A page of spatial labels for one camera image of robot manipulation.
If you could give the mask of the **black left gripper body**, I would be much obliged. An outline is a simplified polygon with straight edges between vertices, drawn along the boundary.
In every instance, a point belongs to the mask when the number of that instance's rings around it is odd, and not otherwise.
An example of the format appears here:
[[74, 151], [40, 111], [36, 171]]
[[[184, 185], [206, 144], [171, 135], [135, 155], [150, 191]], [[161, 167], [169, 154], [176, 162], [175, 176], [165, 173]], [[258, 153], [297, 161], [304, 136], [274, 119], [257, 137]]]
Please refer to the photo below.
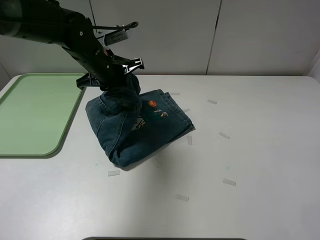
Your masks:
[[126, 74], [120, 66], [112, 64], [115, 55], [106, 50], [95, 37], [67, 38], [67, 53], [100, 82], [100, 88], [110, 88], [119, 84]]

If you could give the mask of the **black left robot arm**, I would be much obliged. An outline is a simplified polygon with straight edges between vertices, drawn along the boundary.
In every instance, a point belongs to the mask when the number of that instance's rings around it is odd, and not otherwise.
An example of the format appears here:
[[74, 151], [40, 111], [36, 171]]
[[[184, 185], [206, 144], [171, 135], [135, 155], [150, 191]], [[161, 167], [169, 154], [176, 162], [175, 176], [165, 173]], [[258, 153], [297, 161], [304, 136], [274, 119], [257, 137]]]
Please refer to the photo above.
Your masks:
[[93, 25], [83, 14], [62, 8], [57, 0], [2, 0], [0, 34], [62, 47], [87, 73], [76, 80], [79, 89], [120, 86], [125, 77], [143, 69], [141, 58], [115, 55], [109, 48], [128, 38], [128, 31], [138, 22], [127, 25]]

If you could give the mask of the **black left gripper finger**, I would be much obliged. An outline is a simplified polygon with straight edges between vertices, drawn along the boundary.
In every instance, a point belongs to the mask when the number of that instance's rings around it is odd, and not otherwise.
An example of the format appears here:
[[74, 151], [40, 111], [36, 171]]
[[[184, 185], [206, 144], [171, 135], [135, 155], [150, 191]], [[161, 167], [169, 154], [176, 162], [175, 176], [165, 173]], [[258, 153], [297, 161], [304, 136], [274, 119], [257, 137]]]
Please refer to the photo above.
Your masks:
[[91, 73], [86, 73], [76, 80], [76, 86], [78, 88], [100, 87], [100, 82]]
[[120, 66], [125, 75], [128, 75], [137, 69], [145, 69], [144, 62], [141, 58], [128, 59], [120, 56], [114, 56], [112, 58], [112, 64]]

